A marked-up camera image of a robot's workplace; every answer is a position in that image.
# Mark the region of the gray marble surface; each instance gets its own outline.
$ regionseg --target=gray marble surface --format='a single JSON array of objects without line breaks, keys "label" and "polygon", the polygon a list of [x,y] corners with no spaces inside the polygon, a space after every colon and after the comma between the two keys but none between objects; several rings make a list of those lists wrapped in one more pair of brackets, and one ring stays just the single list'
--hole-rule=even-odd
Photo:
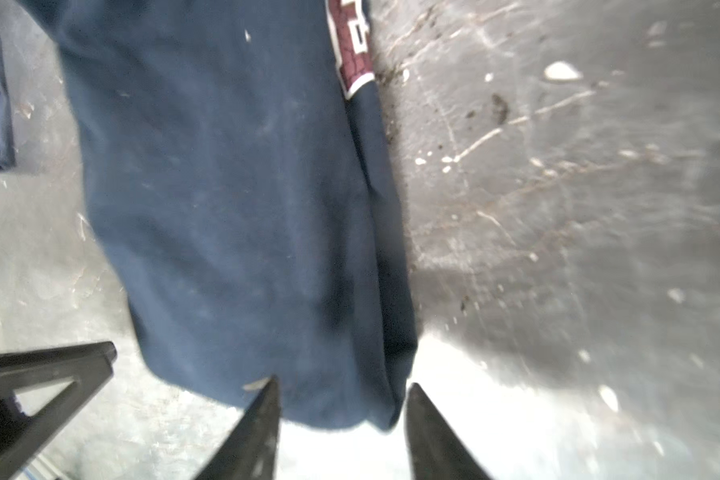
[{"label": "gray marble surface", "polygon": [[[372,10],[413,379],[499,479],[720,478],[720,2]],[[10,0],[0,29],[19,163],[0,174],[0,345],[120,352],[46,453],[80,480],[192,478],[240,413],[144,367],[53,45]],[[580,78],[549,80],[554,62]],[[409,475],[400,428],[283,427],[279,478]]]}]

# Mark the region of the maroon graphic print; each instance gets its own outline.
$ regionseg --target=maroon graphic print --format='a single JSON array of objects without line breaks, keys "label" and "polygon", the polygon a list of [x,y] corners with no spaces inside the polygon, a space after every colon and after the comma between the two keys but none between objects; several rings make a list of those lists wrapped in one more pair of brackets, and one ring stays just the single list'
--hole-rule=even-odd
[{"label": "maroon graphic print", "polygon": [[362,11],[362,0],[326,0],[326,9],[338,79],[349,100],[360,87],[374,80],[368,49],[371,29]]}]

